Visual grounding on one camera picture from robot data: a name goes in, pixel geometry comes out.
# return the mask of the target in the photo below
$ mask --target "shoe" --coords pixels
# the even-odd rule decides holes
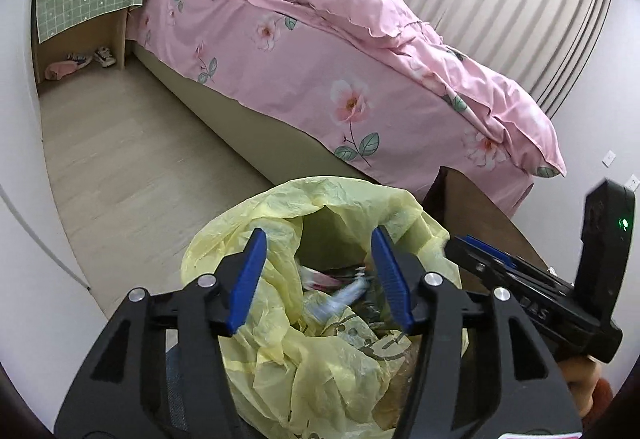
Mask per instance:
[[[86,54],[69,53],[66,55],[66,59],[78,64],[78,68],[76,70],[82,69],[91,63],[91,56],[87,56]]]
[[[116,63],[116,58],[111,55],[111,50],[108,47],[98,47],[94,53],[94,60],[103,67],[111,67]]]

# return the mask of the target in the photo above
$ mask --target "laminate floor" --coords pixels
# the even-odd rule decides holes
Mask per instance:
[[[180,288],[180,261],[212,218],[271,187],[134,57],[40,91],[49,179],[102,310],[129,289]]]

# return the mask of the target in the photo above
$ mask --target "wooden nightstand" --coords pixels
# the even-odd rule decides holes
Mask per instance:
[[[38,41],[34,9],[31,10],[31,53],[36,83],[44,81],[44,69],[49,64],[66,59],[69,53],[94,54],[98,47],[107,46],[116,58],[114,67],[124,69],[125,32],[128,8],[106,13],[75,25],[45,40]]]

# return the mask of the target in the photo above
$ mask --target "yellow plastic bag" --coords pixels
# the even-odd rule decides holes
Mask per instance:
[[[392,436],[376,424],[374,410],[411,342],[400,333],[379,340],[350,309],[314,328],[303,314],[296,265],[298,259],[322,271],[364,263],[379,225],[427,271],[460,287],[458,267],[442,252],[447,231],[409,192],[357,179],[313,177],[276,186],[211,221],[188,247],[185,284],[241,251],[254,228],[267,234],[267,260],[248,319],[233,338],[220,338],[220,346],[239,414],[268,439]]]

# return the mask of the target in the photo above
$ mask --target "bed frame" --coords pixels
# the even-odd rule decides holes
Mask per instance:
[[[181,76],[138,44],[133,52],[164,86],[273,184],[319,175],[373,181],[305,132]]]

